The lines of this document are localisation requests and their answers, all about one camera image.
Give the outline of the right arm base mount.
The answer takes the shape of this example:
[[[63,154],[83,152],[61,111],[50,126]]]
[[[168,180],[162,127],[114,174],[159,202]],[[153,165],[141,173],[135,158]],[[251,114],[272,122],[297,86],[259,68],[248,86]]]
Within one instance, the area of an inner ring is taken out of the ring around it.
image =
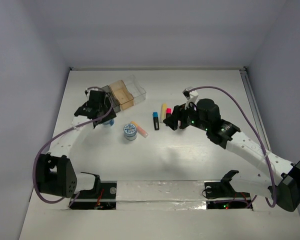
[[[238,170],[230,170],[221,180],[208,180],[204,183],[201,195],[206,199],[207,210],[253,210],[251,195],[248,192],[235,191],[231,185]]]

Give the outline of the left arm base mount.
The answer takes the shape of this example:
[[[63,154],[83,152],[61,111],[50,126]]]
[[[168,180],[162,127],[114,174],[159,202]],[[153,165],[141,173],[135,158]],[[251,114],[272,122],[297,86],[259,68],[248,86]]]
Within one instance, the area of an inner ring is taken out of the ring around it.
[[[102,181],[98,174],[81,172],[68,207],[71,210],[114,210],[116,194],[116,181]]]

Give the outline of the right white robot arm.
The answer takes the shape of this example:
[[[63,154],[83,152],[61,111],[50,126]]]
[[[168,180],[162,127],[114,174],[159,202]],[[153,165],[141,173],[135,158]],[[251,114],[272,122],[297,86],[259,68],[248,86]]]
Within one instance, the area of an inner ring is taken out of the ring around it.
[[[300,161],[293,163],[262,150],[261,144],[221,118],[220,109],[213,100],[201,99],[190,107],[176,105],[163,122],[174,131],[188,126],[204,130],[212,143],[236,154],[262,173],[255,180],[222,181],[220,190],[225,196],[232,196],[239,187],[251,186],[258,195],[272,198],[288,212],[294,212],[300,204]]]

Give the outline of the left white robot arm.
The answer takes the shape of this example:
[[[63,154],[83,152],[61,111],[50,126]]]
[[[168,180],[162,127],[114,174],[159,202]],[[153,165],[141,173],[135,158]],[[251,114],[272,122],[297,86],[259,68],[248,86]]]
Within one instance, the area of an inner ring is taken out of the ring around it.
[[[34,159],[33,187],[45,203],[54,204],[56,201],[48,200],[44,195],[69,199],[81,191],[71,155],[96,126],[117,116],[110,93],[98,87],[89,87],[85,95],[87,100],[75,111],[68,129],[50,139]]]

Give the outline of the blue white slime jar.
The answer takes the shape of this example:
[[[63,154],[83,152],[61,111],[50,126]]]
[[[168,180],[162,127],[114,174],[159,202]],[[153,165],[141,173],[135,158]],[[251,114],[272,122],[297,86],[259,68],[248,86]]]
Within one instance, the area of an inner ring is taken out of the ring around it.
[[[115,124],[115,119],[110,119],[102,123],[102,125],[106,128],[110,128]]]

